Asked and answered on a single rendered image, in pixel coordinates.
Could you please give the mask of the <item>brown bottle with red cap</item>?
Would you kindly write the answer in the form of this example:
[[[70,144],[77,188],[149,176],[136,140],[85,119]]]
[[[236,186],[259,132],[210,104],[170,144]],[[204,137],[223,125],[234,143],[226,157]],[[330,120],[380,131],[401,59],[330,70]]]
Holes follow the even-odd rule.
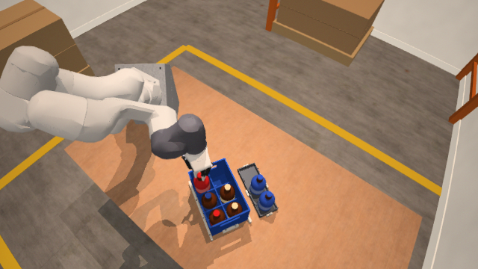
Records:
[[[209,214],[209,221],[211,226],[220,223],[226,219],[225,213],[221,209],[214,209]]]

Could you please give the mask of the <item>red labeled bottle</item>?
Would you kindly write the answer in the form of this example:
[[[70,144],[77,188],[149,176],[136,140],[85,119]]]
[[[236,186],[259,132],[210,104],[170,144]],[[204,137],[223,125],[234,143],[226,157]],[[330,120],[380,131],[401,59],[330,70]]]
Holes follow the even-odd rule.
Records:
[[[201,194],[201,193],[204,193],[205,191],[208,191],[210,190],[210,181],[209,181],[209,178],[208,176],[205,177],[205,180],[202,181],[201,179],[201,173],[197,173],[197,178],[194,177],[193,179],[193,183],[196,187],[196,191]]]

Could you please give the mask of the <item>brown bottle with cream cap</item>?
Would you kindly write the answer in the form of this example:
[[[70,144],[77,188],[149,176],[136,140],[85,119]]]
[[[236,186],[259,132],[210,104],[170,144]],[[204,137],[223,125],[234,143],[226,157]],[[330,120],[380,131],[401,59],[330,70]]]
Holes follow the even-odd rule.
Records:
[[[231,202],[228,204],[226,208],[226,214],[228,218],[235,216],[236,214],[239,214],[243,212],[242,206],[238,202]]]
[[[224,185],[220,189],[220,200],[224,204],[235,199],[235,188],[232,185]]]

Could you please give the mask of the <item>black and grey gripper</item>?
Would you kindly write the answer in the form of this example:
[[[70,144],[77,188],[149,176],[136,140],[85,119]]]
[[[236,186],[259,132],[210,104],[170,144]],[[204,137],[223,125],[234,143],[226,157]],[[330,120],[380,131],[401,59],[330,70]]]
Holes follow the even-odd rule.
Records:
[[[184,160],[184,162],[185,162],[185,164],[187,165],[188,169],[191,170],[192,167],[191,167],[191,165],[190,165],[190,162],[186,159],[186,157],[183,155],[181,158]],[[207,169],[205,169],[205,170],[203,170],[203,171],[200,171],[200,172],[201,172],[201,176],[203,176],[203,177],[202,177],[202,181],[205,180],[204,177],[208,176],[208,174],[209,174],[209,172],[210,172],[210,169],[212,168],[213,164],[214,164],[214,163],[211,162],[211,167],[209,167],[209,168],[207,168]],[[192,169],[192,170],[193,170],[193,169]],[[197,173],[198,173],[198,172],[197,172]],[[193,173],[195,178],[197,177],[197,173]]]

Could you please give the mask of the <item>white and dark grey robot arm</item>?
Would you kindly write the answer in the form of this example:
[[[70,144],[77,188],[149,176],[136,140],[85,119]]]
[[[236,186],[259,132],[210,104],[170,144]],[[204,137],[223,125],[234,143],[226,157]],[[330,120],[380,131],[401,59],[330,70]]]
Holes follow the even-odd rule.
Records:
[[[161,100],[160,81],[134,67],[92,77],[60,69],[42,49],[20,46],[0,78],[0,127],[19,133],[37,128],[67,140],[95,143],[120,133],[130,119],[141,120],[149,127],[154,155],[184,155],[195,173],[211,167],[201,119],[184,114],[178,120],[176,111],[158,105]]]

